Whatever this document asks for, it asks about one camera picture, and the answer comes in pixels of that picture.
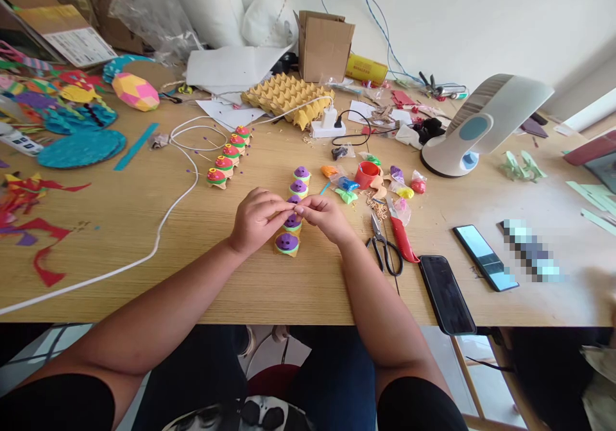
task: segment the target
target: desk fan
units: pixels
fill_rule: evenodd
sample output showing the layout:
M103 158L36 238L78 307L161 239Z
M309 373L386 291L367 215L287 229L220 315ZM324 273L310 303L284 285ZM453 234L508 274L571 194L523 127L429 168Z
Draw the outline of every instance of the desk fan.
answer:
M553 93L553 88L529 78L507 74L488 78L458 110L447 132L425 143L423 164L445 178L470 173L479 154L500 146Z

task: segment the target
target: black scissors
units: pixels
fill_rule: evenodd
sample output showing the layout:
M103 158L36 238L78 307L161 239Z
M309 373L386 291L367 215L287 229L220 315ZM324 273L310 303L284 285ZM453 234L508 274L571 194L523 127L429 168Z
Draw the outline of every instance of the black scissors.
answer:
M404 267L402 255L400 254L400 250L398 249L398 247L396 247L393 243L383 237L383 235L381 234L381 226L379 225L379 220L374 213L372 214L372 230L374 231L374 237L368 239L368 242L366 242L366 247L369 248L370 244L372 243L372 248L374 248L374 252L377 254L377 260L379 261L379 267L381 268L381 272L385 272L386 266L387 271L390 275L394 277L399 276L400 274L402 274L402 268ZM381 256L379 247L377 247L377 242L381 242L383 244L383 248L385 250L385 266L383 266L383 257ZM400 267L397 270L393 268L393 263L391 263L391 253L389 252L390 249L398 257Z

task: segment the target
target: smartphone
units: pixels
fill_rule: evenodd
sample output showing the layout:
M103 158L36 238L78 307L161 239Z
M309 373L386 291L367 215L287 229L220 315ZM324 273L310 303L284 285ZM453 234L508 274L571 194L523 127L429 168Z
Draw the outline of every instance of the smartphone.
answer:
M423 255L419 269L441 331L451 336L475 334L477 327L447 260Z
M490 286L496 291L505 291L520 284L514 281L513 276L505 273L505 267L494 250L486 242L477 228L472 224L454 228L456 237L473 258L479 272L487 279Z

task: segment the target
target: red utility knife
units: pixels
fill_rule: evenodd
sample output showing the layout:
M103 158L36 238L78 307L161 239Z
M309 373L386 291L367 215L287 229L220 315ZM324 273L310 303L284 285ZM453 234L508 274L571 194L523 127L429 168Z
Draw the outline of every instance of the red utility knife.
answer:
M408 262L419 263L419 258L413 253L413 249L411 247L411 243L409 242L409 237L406 235L404 225L402 224L400 218L398 218L396 209L393 207L393 202L389 196L387 196L387 206L389 207L389 217L391 218L393 234L396 237L396 244L398 245L398 249L400 250L402 257L404 257L404 259Z

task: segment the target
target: blue jeans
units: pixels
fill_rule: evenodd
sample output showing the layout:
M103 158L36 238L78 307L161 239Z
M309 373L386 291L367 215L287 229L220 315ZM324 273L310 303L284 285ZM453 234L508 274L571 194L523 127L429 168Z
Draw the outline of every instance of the blue jeans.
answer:
M294 326L312 349L283 400L306 412L319 431L373 431L374 364L354 326ZM175 418L248 395L237 352L244 326L197 325L148 380L133 431L162 430Z

